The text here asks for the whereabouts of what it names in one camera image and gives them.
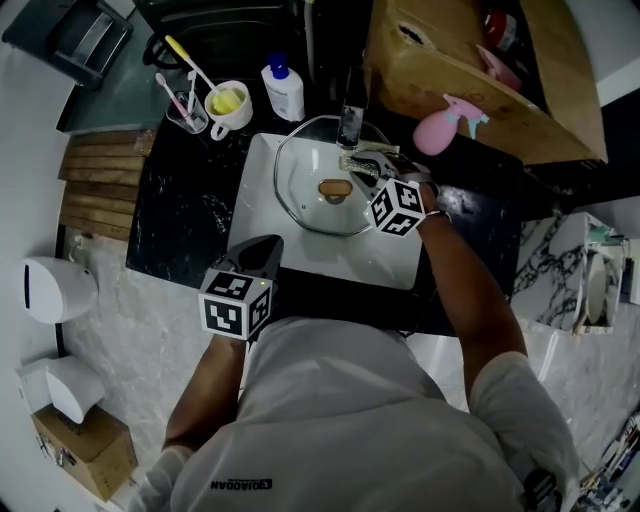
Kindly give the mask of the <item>green scouring sponge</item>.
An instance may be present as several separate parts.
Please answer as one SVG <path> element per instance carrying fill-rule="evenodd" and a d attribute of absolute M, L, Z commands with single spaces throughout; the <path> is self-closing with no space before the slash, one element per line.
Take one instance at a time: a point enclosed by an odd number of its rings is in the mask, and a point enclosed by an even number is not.
<path fill-rule="evenodd" d="M 364 160 L 364 158 L 361 158 L 360 160 L 356 158 L 357 153 L 366 151 L 398 155 L 400 153 L 400 147 L 398 145 L 391 145 L 382 142 L 362 140 L 354 150 L 340 150 L 339 168 L 345 172 L 359 172 L 370 176 L 379 176 L 380 170 L 375 162 Z"/>

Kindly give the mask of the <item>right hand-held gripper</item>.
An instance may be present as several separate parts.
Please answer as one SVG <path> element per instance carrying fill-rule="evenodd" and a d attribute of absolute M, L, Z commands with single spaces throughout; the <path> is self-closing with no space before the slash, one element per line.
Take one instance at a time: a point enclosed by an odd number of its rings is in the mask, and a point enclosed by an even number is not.
<path fill-rule="evenodd" d="M 429 185 L 435 196 L 439 188 L 426 166 L 408 162 L 409 170 L 398 170 L 399 161 L 393 152 L 358 152 L 357 171 L 349 180 L 351 194 L 360 190 L 370 200 L 363 215 L 376 232 L 406 236 L 430 215 L 420 185 Z"/>

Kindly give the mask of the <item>white bottle blue cap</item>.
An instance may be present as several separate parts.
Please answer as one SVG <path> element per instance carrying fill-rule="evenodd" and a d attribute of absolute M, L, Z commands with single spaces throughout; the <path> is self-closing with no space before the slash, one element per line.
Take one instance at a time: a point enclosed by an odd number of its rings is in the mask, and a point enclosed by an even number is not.
<path fill-rule="evenodd" d="M 274 112 L 288 122 L 300 122 L 305 117 L 304 83 L 288 66 L 284 53 L 271 53 L 261 76 Z"/>

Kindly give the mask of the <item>white pipe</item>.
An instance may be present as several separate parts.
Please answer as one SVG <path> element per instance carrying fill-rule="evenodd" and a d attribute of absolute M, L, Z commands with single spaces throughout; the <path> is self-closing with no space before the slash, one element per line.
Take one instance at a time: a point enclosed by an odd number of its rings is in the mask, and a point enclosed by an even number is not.
<path fill-rule="evenodd" d="M 311 82 L 316 85 L 315 44 L 313 5 L 315 0 L 304 0 L 303 19 L 306 38 L 308 72 Z"/>

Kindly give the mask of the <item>yellow handled brush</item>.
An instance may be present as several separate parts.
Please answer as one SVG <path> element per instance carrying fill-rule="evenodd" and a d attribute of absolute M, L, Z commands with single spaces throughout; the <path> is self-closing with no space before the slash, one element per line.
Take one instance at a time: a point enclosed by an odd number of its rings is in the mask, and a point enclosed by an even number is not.
<path fill-rule="evenodd" d="M 219 93 L 219 89 L 215 86 L 215 84 L 206 76 L 204 71 L 193 61 L 187 51 L 172 36 L 166 35 L 165 41 L 180 56 L 180 58 L 184 62 L 186 62 L 191 67 L 191 69 L 204 80 L 204 82 L 215 94 Z"/>

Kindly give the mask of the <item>person's right forearm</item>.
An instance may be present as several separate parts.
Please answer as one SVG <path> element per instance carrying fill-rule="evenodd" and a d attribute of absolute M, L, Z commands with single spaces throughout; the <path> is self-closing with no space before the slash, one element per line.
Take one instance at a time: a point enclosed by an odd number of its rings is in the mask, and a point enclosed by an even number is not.
<path fill-rule="evenodd" d="M 520 326 L 493 275 L 444 215 L 418 226 L 446 316 L 459 339 L 467 394 L 495 357 L 526 354 Z"/>

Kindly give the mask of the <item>white mug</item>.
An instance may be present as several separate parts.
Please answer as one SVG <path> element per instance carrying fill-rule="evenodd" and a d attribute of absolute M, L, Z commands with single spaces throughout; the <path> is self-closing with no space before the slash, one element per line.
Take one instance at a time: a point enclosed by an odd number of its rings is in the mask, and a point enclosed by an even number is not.
<path fill-rule="evenodd" d="M 205 98 L 205 110 L 212 120 L 210 136 L 213 141 L 221 141 L 230 131 L 244 128 L 252 119 L 253 105 L 247 86 L 239 81 L 227 81 L 218 86 L 219 90 L 233 91 L 241 100 L 240 106 L 233 111 L 221 114 L 214 108 L 215 93 L 210 91 Z"/>

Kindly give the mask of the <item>chrome faucet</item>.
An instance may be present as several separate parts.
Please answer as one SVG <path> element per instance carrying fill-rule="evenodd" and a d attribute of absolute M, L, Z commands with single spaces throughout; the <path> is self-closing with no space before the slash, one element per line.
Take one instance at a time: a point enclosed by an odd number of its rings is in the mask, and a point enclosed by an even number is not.
<path fill-rule="evenodd" d="M 336 142 L 345 150 L 358 146 L 364 112 L 368 107 L 365 72 L 361 66 L 352 66 L 341 108 Z"/>

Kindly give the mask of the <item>stack of wooden planks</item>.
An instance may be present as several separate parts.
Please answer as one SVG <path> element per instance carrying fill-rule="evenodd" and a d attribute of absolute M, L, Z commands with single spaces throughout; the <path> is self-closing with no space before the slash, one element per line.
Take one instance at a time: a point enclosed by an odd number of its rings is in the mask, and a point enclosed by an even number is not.
<path fill-rule="evenodd" d="M 142 172 L 155 139 L 154 130 L 71 137 L 58 175 L 65 183 L 59 224 L 128 241 Z"/>

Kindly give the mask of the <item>person's left forearm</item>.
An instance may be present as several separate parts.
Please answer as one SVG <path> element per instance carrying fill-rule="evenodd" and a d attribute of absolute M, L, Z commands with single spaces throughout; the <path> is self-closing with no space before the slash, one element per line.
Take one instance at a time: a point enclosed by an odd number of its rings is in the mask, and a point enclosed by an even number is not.
<path fill-rule="evenodd" d="M 215 335 L 172 411 L 163 446 L 199 450 L 237 415 L 246 343 Z"/>

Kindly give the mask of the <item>glass pot lid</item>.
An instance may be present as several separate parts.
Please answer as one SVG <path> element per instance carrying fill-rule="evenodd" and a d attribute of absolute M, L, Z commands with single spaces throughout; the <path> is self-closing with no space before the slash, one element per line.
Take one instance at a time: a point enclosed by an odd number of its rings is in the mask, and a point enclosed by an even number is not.
<path fill-rule="evenodd" d="M 276 149 L 273 186 L 280 205 L 301 228 L 346 238 L 370 229 L 363 215 L 370 200 L 360 190 L 351 194 L 350 172 L 339 168 L 338 125 L 337 116 L 321 115 L 287 135 Z M 368 122 L 363 135 L 363 140 L 388 144 Z"/>

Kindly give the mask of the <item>red container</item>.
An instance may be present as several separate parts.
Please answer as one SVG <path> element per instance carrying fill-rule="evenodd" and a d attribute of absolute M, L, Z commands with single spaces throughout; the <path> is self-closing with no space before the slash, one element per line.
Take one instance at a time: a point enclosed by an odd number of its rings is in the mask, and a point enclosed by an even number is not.
<path fill-rule="evenodd" d="M 500 9 L 490 9 L 484 22 L 490 44 L 507 52 L 517 40 L 517 19 Z"/>

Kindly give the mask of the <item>white boxy dispenser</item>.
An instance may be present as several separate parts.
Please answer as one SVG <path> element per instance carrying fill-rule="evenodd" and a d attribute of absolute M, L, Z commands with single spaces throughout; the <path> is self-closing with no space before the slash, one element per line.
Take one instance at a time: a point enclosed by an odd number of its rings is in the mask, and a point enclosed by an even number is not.
<path fill-rule="evenodd" d="M 76 424 L 106 396 L 100 376 L 75 356 L 43 358 L 14 371 L 30 414 L 52 405 Z"/>

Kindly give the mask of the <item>person's white t-shirt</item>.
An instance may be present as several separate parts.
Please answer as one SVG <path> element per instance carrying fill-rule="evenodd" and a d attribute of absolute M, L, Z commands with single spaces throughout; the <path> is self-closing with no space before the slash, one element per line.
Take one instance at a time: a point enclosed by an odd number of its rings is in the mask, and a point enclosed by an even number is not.
<path fill-rule="evenodd" d="M 288 319 L 252 350 L 235 420 L 165 449 L 129 511 L 525 512 L 538 474 L 568 512 L 578 456 L 523 354 L 487 363 L 459 410 L 397 335 Z"/>

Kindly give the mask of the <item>pink cloth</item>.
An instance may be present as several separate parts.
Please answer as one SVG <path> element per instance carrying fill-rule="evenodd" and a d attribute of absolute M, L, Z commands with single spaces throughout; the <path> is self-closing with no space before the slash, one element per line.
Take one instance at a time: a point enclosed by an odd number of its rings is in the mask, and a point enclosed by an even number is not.
<path fill-rule="evenodd" d="M 497 56 L 484 47 L 477 45 L 477 51 L 484 61 L 486 73 L 512 90 L 519 92 L 522 88 L 522 80 Z"/>

